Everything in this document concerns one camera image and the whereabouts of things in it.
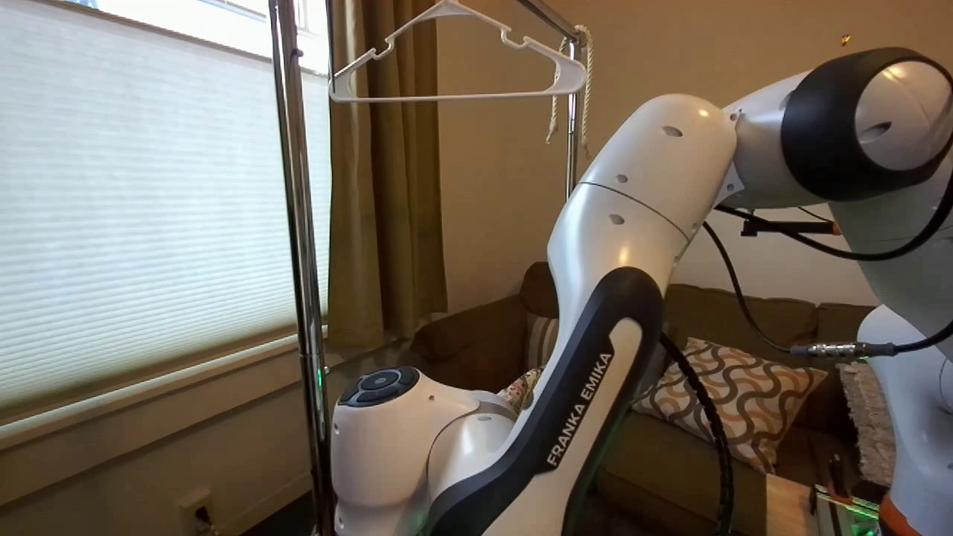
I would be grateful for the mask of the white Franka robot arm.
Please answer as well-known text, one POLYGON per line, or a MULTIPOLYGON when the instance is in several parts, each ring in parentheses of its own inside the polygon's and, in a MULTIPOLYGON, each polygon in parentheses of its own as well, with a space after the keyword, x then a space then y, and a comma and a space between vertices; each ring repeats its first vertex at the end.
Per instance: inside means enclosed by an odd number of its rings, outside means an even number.
POLYGON ((662 366, 674 266, 716 210, 824 204, 879 308, 856 344, 899 433, 890 511, 949 527, 949 71, 909 48, 857 52, 733 109, 640 104, 568 193, 549 240, 558 341, 531 406, 415 366, 352 384, 330 423, 337 536, 567 536, 616 421, 662 366))

